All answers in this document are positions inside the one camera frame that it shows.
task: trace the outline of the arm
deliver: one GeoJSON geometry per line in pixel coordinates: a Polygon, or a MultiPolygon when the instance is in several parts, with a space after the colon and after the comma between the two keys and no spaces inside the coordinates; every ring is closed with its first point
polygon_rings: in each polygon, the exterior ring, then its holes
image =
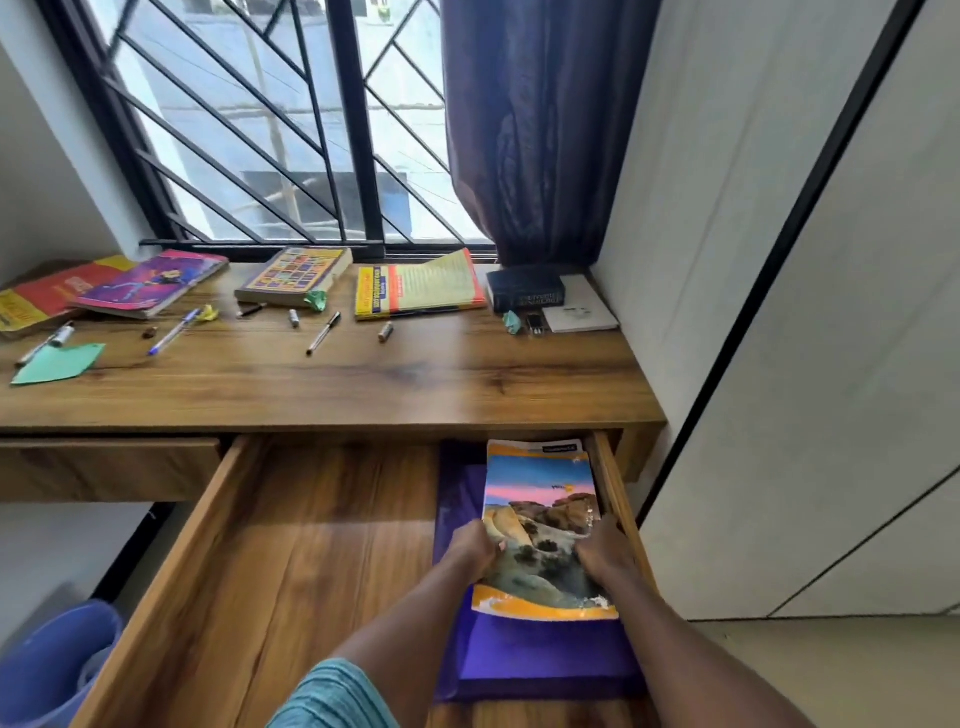
{"type": "Polygon", "coordinates": [[[461,526],[444,558],[411,593],[334,651],[333,657],[367,673],[400,725],[426,723],[464,592],[495,555],[483,522],[461,526]]]}
{"type": "Polygon", "coordinates": [[[577,554],[616,604],[664,725],[812,726],[793,703],[654,593],[615,516],[605,516],[577,545],[577,554]]]}

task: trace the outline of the person's right arm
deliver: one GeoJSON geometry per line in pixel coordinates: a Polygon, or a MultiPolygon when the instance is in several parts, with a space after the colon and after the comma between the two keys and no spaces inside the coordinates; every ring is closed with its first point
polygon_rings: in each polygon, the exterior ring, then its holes
{"type": "Polygon", "coordinates": [[[665,726],[812,726],[793,703],[687,624],[646,584],[615,516],[605,516],[577,545],[577,554],[613,599],[665,726]]]}

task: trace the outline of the hand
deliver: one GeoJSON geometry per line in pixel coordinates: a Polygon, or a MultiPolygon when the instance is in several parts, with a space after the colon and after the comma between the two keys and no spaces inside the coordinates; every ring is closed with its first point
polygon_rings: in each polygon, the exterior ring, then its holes
{"type": "Polygon", "coordinates": [[[589,577],[607,591],[610,590],[610,580],[618,573],[636,571],[630,542],[617,528],[617,519],[613,513],[600,519],[590,535],[578,541],[575,548],[589,577]]]}
{"type": "Polygon", "coordinates": [[[444,554],[444,561],[465,570],[469,583],[479,580],[493,565],[497,548],[480,519],[474,519],[453,532],[453,540],[444,554]]]}

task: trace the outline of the teal striped sleeve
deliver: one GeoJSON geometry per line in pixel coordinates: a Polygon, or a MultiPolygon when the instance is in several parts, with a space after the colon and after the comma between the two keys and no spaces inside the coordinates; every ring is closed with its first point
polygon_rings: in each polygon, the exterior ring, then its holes
{"type": "Polygon", "coordinates": [[[399,728],[367,674],[347,660],[314,667],[267,728],[399,728]]]}

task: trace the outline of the pink and purple book cover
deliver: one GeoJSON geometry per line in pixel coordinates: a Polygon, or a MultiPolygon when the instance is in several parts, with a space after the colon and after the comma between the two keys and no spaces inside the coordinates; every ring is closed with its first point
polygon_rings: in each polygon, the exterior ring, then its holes
{"type": "Polygon", "coordinates": [[[88,291],[73,305],[118,311],[155,308],[174,300],[226,264],[227,259],[221,255],[164,251],[110,283],[88,291]]]}

